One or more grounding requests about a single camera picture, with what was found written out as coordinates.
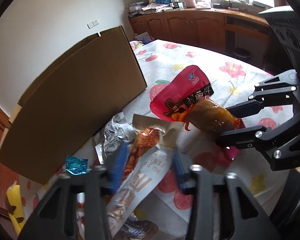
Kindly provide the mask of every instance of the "white wall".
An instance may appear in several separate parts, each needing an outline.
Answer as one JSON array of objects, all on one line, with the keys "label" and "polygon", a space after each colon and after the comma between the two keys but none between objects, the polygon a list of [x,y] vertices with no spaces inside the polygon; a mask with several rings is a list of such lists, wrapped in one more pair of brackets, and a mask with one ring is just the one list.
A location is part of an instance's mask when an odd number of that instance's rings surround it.
[{"label": "white wall", "polygon": [[[84,37],[123,25],[125,6],[139,0],[14,0],[0,18],[0,107],[10,115],[29,84]],[[87,23],[100,24],[88,29]]]}]

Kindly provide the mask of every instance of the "yellow flower pattern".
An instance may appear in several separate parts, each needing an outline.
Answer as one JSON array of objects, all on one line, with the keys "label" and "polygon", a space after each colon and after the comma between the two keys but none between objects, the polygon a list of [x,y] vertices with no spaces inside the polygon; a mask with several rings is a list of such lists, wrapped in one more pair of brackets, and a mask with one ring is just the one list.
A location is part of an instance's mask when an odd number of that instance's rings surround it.
[{"label": "yellow flower pattern", "polygon": [[141,208],[139,206],[137,206],[133,212],[139,220],[144,220],[147,217],[146,213],[141,211]]},{"label": "yellow flower pattern", "polygon": [[186,66],[186,64],[182,63],[182,64],[174,64],[172,67],[172,70],[174,71],[178,71],[178,70],[182,70],[184,69]]},{"label": "yellow flower pattern", "polygon": [[252,195],[257,195],[260,192],[263,192],[266,190],[266,185],[263,183],[265,179],[264,174],[260,174],[257,178],[252,177],[251,178],[251,184],[248,190],[252,193]]},{"label": "yellow flower pattern", "polygon": [[241,93],[238,91],[238,88],[235,87],[229,87],[228,93],[232,95],[240,95]]}]

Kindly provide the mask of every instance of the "white snack wrapper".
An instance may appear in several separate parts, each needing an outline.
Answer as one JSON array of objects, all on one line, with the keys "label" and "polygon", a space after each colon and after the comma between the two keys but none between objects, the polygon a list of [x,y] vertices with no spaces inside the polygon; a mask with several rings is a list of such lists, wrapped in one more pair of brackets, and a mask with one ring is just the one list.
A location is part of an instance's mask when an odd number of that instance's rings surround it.
[{"label": "white snack wrapper", "polygon": [[184,123],[167,122],[135,114],[132,125],[136,132],[146,128],[159,128],[160,141],[139,158],[134,170],[108,204],[107,215],[112,237],[170,169],[173,152],[176,149],[176,139]]}]

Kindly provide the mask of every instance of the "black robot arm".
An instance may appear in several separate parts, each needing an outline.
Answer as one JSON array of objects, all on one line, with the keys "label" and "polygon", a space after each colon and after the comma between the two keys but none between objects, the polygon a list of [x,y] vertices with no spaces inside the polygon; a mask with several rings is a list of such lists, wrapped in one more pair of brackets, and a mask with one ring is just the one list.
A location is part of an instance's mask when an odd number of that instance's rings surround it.
[{"label": "black robot arm", "polygon": [[221,147],[258,150],[273,171],[300,166],[300,82],[295,70],[288,70],[255,85],[248,101],[227,108],[238,118],[260,112],[266,106],[293,105],[294,116],[271,130],[262,125],[223,132],[216,140]]}]

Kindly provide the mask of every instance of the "cardboard box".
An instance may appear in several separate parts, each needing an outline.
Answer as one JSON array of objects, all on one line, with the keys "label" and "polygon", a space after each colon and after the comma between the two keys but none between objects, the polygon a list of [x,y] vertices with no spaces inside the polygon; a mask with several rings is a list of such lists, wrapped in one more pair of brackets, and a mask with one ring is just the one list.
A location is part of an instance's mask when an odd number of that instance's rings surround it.
[{"label": "cardboard box", "polygon": [[145,88],[121,26],[83,39],[24,92],[2,137],[0,162],[45,184],[67,155]]}]

